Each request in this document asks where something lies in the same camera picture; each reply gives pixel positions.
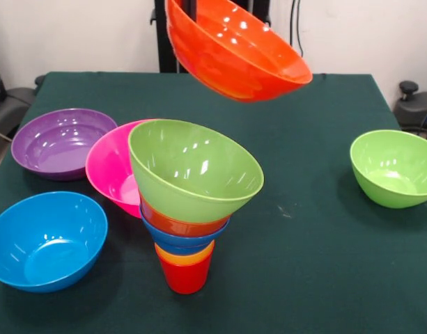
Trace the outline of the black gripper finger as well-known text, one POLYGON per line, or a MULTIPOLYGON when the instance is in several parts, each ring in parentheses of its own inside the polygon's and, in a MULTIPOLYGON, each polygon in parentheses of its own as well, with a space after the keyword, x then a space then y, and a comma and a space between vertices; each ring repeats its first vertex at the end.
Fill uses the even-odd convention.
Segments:
POLYGON ((196 21, 197 15, 197 0, 182 0, 181 8, 192 19, 196 21))

